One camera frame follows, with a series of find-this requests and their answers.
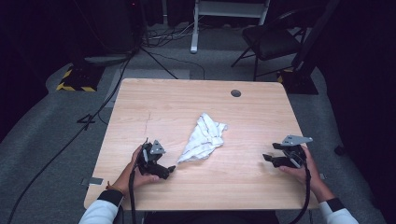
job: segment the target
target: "white cloth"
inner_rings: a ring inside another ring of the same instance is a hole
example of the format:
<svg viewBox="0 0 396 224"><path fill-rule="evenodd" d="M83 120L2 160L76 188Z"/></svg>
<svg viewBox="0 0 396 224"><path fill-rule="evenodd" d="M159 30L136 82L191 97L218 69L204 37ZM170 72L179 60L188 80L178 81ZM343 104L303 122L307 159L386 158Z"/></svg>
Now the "white cloth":
<svg viewBox="0 0 396 224"><path fill-rule="evenodd" d="M177 163L207 159L216 147L224 144L221 138L224 130L227 130L227 124L215 122L203 113Z"/></svg>

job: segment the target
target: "person's right hand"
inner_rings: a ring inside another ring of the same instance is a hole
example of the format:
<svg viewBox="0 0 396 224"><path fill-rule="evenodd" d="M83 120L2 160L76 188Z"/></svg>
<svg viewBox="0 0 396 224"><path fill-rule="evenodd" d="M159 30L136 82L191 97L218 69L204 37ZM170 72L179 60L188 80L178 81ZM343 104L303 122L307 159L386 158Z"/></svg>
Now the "person's right hand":
<svg viewBox="0 0 396 224"><path fill-rule="evenodd" d="M312 158L311 153L309 152L308 148L306 148L306 147L302 147L302 148L305 152L306 164L307 164L308 170L311 174L310 187L311 187L312 192L314 192L315 196L317 197L318 202L321 203L321 202L324 202L324 201L334 198L335 196L332 194L330 189L320 179L317 165L315 164L314 159ZM306 173L305 173L304 167L301 169L296 169L296 168L290 168L288 166L280 166L279 170L281 170L282 172L284 172L286 174L293 175L302 184L306 183Z"/></svg>

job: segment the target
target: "table top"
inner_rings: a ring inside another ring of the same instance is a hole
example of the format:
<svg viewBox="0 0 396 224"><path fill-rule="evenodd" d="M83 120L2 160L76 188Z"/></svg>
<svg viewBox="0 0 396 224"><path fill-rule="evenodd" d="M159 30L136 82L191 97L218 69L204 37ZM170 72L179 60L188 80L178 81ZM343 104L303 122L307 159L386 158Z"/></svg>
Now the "table top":
<svg viewBox="0 0 396 224"><path fill-rule="evenodd" d="M233 97L232 90L241 96ZM207 160L177 164L204 112L228 125L224 145ZM158 163L177 168L166 180L134 191L136 210L301 209L304 186L262 156L283 156L272 143L288 134L302 136L279 83L125 78L92 174L104 182L90 185L84 205L107 181L114 183L148 138L166 149ZM309 208L316 207L311 193ZM123 208L131 209L129 199Z"/></svg>

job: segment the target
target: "yellow and black hazard tape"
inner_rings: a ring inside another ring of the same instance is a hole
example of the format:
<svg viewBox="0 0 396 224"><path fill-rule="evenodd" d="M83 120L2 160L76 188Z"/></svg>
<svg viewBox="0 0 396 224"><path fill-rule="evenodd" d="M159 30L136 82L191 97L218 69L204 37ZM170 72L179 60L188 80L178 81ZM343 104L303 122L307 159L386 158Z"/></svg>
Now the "yellow and black hazard tape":
<svg viewBox="0 0 396 224"><path fill-rule="evenodd" d="M70 66L67 69L67 72L64 74L64 77L62 78L61 82L57 86L56 90L57 91L97 91L97 83L92 83L92 84L82 84L81 83L76 83L75 80L73 80L73 66Z"/></svg>

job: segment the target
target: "chair leg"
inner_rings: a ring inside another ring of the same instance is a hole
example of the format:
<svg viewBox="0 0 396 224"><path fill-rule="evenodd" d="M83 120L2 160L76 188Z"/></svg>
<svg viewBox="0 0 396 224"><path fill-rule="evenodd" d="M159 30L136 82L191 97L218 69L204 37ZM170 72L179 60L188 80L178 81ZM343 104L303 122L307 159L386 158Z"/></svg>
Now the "chair leg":
<svg viewBox="0 0 396 224"><path fill-rule="evenodd" d="M256 76L257 76L257 66L259 65L259 58L256 56L254 61L254 77L253 81L256 81Z"/></svg>
<svg viewBox="0 0 396 224"><path fill-rule="evenodd" d="M233 64L231 64L231 67L234 67L236 63L238 63L239 60L241 60L245 56L245 54L248 53L248 51L250 51L250 48L245 49L245 51L241 54L241 56L239 56L239 58Z"/></svg>

